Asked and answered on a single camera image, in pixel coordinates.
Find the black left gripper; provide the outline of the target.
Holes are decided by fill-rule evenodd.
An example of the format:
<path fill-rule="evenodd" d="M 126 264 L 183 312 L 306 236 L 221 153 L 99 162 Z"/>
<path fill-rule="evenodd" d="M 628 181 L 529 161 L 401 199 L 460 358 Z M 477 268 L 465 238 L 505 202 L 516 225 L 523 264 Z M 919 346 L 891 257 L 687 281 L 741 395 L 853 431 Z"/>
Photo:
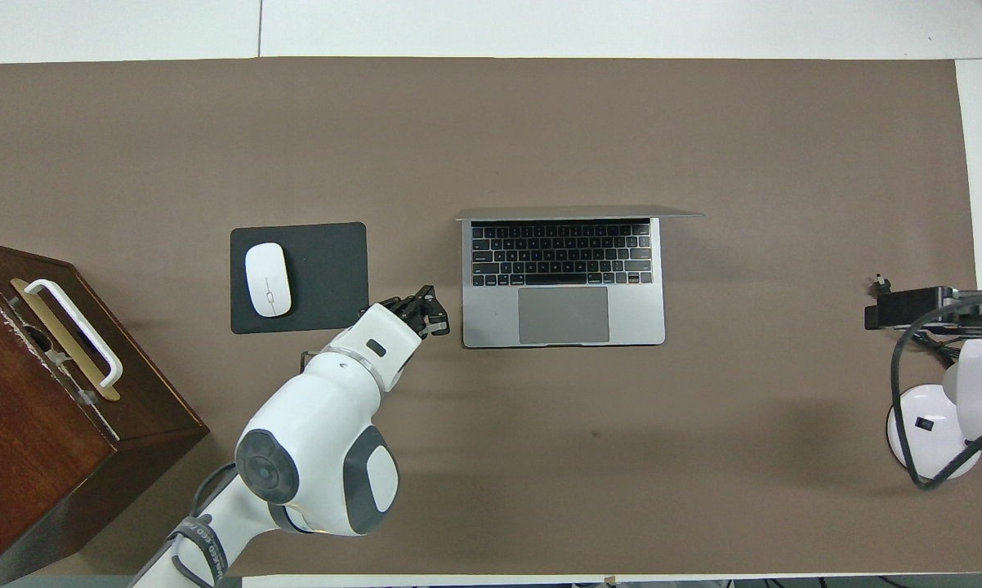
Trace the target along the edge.
<path fill-rule="evenodd" d="M 424 284 L 413 296 L 384 299 L 380 305 L 419 337 L 439 337 L 451 332 L 449 317 L 436 298 L 432 284 Z"/>

